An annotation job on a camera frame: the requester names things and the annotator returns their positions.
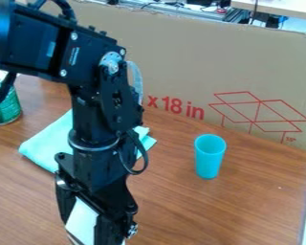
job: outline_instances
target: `cardboard box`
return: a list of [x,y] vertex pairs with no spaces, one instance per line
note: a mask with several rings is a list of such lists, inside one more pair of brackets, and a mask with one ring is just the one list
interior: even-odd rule
[[306,34],[70,3],[139,64],[146,106],[306,149]]

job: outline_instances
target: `cable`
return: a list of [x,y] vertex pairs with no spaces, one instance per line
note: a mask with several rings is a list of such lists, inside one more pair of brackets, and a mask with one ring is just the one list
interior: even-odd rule
[[16,73],[8,73],[7,76],[2,81],[0,87],[0,103],[6,99],[10,89],[13,87],[16,79]]
[[[51,0],[55,4],[57,4],[61,10],[62,13],[68,18],[68,19],[75,19],[76,20],[76,15],[73,10],[73,8],[70,6],[70,4],[66,0]],[[43,5],[47,2],[47,0],[37,0],[33,4],[29,4],[31,8],[34,10],[39,10],[40,8],[43,7]]]
[[122,156],[122,152],[120,151],[120,149],[117,150],[118,154],[119,154],[119,158],[120,158],[120,162],[123,165],[124,169],[126,169],[126,171],[132,175],[139,175],[141,173],[143,173],[147,167],[148,167],[148,156],[147,156],[147,152],[144,148],[144,146],[142,145],[142,142],[140,141],[137,133],[131,129],[127,131],[127,135],[129,136],[129,138],[133,141],[133,143],[135,144],[135,147],[140,151],[140,153],[142,154],[144,163],[143,163],[143,167],[141,170],[134,170],[129,168],[128,164],[126,164],[124,162],[123,156]]
[[161,4],[161,0],[144,4],[143,6],[141,6],[141,10],[143,10],[144,8],[146,8],[147,6],[150,6],[152,4]]
[[257,15],[257,7],[258,7],[258,0],[255,0],[255,5],[254,5],[254,10],[251,16],[251,23],[250,25],[252,25],[252,23],[254,22],[256,15]]

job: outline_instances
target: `towel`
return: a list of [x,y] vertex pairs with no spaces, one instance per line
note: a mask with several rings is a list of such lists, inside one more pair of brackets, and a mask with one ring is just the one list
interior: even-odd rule
[[[73,150],[68,144],[68,134],[72,126],[72,110],[70,110],[57,121],[21,144],[19,152],[40,167],[50,172],[56,172],[58,170],[58,165],[55,161],[56,153],[73,154]],[[138,126],[134,130],[140,135],[140,140],[146,150],[157,142],[147,135],[149,132],[148,127]]]

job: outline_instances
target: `teal plastic cup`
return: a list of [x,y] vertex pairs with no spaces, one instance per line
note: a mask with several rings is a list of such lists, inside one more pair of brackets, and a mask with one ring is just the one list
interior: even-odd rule
[[203,134],[196,138],[194,147],[196,174],[204,179],[217,177],[227,149],[224,139],[214,134]]

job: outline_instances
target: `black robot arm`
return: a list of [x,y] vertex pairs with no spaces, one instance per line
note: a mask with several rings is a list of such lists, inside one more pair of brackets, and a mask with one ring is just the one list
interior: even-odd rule
[[[93,244],[120,245],[137,230],[138,206],[126,179],[148,164],[133,130],[142,125],[139,94],[128,84],[125,49],[106,32],[80,27],[66,1],[54,2],[63,15],[38,11],[44,0],[27,7],[0,0],[0,70],[10,72],[0,100],[17,73],[67,84],[73,107],[68,141],[74,154],[55,156],[61,218],[66,224],[81,199],[99,213]],[[137,151],[144,159],[142,170],[133,169]]]

